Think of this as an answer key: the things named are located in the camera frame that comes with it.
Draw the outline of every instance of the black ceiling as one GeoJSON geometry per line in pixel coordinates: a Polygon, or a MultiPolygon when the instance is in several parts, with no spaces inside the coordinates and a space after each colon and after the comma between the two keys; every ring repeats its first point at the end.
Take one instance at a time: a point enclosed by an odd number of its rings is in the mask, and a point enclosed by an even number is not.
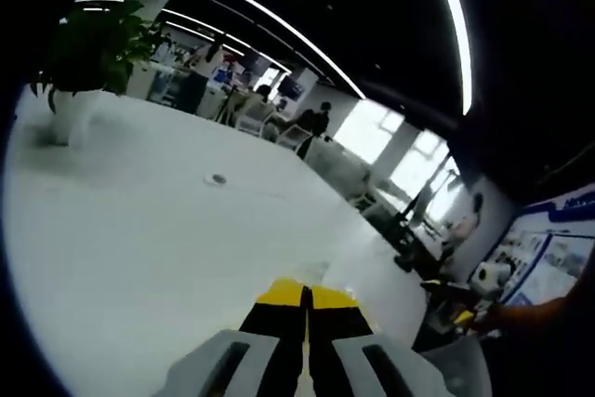
{"type": "MultiPolygon", "coordinates": [[[[595,139],[589,0],[461,0],[473,80],[473,107],[464,118],[446,0],[257,1],[305,34],[368,98],[460,143],[514,197],[532,200],[595,179],[592,169],[574,167],[595,165],[585,162],[595,139]]],[[[242,0],[170,0],[167,7],[282,63],[313,66],[355,95],[299,39],[242,0]]]]}
{"type": "MultiPolygon", "coordinates": [[[[242,0],[217,1],[278,35],[339,88],[355,95],[324,61],[274,20],[242,0]]],[[[257,1],[305,34],[356,85],[358,80],[365,79],[394,86],[408,98],[449,116],[460,115],[457,46],[445,0],[257,1]]],[[[215,22],[214,25],[260,46],[261,51],[276,59],[303,63],[285,45],[213,2],[170,0],[168,7],[215,22]]]]}

